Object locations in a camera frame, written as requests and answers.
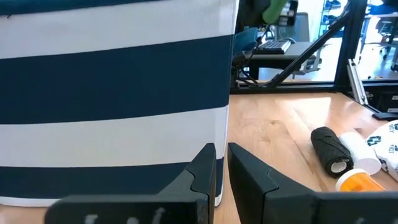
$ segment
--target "wooden desk surface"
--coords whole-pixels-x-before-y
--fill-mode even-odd
[[[329,126],[340,135],[357,131],[369,136],[385,122],[376,121],[366,108],[339,93],[233,95],[229,102],[228,141],[236,142],[281,173],[316,191],[334,191],[313,150],[310,133]],[[238,224],[239,217],[224,168],[221,205],[215,224]],[[398,182],[380,171],[373,176],[387,190]],[[41,224],[45,208],[0,206],[0,224]]]

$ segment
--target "orange pill bottle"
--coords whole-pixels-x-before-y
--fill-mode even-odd
[[[374,192],[385,189],[365,170],[352,169],[337,180],[336,190],[340,192]]]

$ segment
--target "green object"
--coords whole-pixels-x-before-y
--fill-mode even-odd
[[[262,19],[266,24],[277,22],[280,12],[288,0],[271,0],[271,5],[262,13]]]

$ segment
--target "black tape roll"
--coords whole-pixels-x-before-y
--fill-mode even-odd
[[[330,128],[313,130],[311,142],[323,168],[331,177],[340,177],[354,167],[351,153]]]

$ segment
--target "striped fabric bin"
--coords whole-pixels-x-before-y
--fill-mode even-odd
[[[0,203],[155,194],[202,147],[221,201],[237,0],[0,1]]]

